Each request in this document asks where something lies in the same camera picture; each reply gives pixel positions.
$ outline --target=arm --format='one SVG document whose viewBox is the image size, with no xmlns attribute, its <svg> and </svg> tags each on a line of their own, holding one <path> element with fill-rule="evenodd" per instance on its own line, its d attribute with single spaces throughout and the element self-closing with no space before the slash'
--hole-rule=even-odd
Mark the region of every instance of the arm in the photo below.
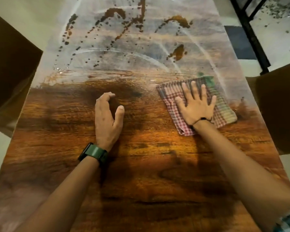
<svg viewBox="0 0 290 232">
<path fill-rule="evenodd" d="M 214 96 L 208 105 L 205 85 L 202 85 L 201 99 L 195 83 L 191 86 L 194 98 L 183 84 L 187 107 L 181 98 L 176 98 L 183 118 L 190 125 L 201 117 L 211 119 L 216 102 Z M 273 231 L 279 217 L 290 210 L 290 187 L 275 179 L 261 165 L 246 156 L 210 122 L 200 120 L 193 127 L 212 148 L 227 179 L 257 225 L 263 231 Z"/>
<path fill-rule="evenodd" d="M 104 93 L 96 103 L 96 142 L 107 152 L 111 150 L 120 135 L 125 112 L 123 106 L 119 106 L 115 120 L 113 119 L 108 104 L 108 100 L 113 96 L 115 94 Z M 85 157 L 15 232 L 70 231 L 98 167 L 97 159 L 91 156 Z"/>
</svg>

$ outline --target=wooden table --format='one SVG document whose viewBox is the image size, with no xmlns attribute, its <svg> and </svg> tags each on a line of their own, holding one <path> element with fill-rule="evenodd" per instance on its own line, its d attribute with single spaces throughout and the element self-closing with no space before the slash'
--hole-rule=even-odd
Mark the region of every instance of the wooden table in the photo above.
<svg viewBox="0 0 290 232">
<path fill-rule="evenodd" d="M 201 74 L 237 113 L 220 131 L 288 182 L 212 0 L 66 0 L 0 171 L 3 230 L 77 165 L 95 140 L 96 99 L 111 91 L 124 128 L 72 231 L 258 231 L 208 145 L 178 135 L 155 89 Z"/>
</svg>

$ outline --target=black metal frame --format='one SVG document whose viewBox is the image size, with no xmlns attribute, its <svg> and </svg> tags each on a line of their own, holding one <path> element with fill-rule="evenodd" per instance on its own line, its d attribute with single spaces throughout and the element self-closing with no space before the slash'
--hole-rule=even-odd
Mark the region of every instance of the black metal frame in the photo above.
<svg viewBox="0 0 290 232">
<path fill-rule="evenodd" d="M 250 21 L 254 19 L 254 16 L 256 15 L 256 13 L 260 10 L 260 8 L 263 6 L 263 4 L 266 2 L 266 0 L 261 0 L 261 2 L 258 4 L 258 6 L 256 7 L 256 9 L 252 12 L 252 14 L 250 16 L 247 15 L 246 10 L 248 8 L 248 6 L 250 5 L 250 3 L 253 0 L 247 0 L 247 2 L 245 3 L 245 5 L 243 6 L 243 8 L 240 8 L 237 1 L 236 0 L 230 0 L 234 10 L 242 24 L 242 27 L 250 41 L 250 44 L 252 46 L 252 49 L 254 50 L 256 57 L 259 61 L 259 64 L 262 68 L 262 72 L 261 74 L 265 74 L 268 73 L 268 67 L 271 66 L 259 40 L 257 39 L 255 32 L 253 31 L 251 25 L 250 25 Z"/>
</svg>

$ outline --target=watch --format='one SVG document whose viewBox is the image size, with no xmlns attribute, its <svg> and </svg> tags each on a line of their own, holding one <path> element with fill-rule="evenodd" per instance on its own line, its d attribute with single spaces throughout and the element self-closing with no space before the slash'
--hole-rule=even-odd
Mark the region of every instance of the watch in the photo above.
<svg viewBox="0 0 290 232">
<path fill-rule="evenodd" d="M 106 162 L 108 152 L 90 142 L 82 151 L 81 155 L 78 157 L 78 160 L 82 161 L 86 156 L 92 156 L 96 158 L 99 161 L 100 165 L 103 165 Z"/>
</svg>

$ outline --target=bracelet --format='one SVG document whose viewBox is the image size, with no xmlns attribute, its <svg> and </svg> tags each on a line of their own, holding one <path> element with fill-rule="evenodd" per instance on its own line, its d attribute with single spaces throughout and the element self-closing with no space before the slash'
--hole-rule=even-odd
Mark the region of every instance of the bracelet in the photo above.
<svg viewBox="0 0 290 232">
<path fill-rule="evenodd" d="M 196 122 L 194 122 L 192 125 L 190 125 L 191 127 L 193 127 L 196 123 L 198 123 L 200 120 L 207 120 L 208 122 L 210 122 L 211 124 L 214 124 L 213 122 L 212 122 L 212 119 L 213 119 L 213 117 L 211 118 L 211 119 L 207 119 L 207 118 L 205 118 L 205 117 L 201 117 L 199 120 L 197 120 Z"/>
</svg>

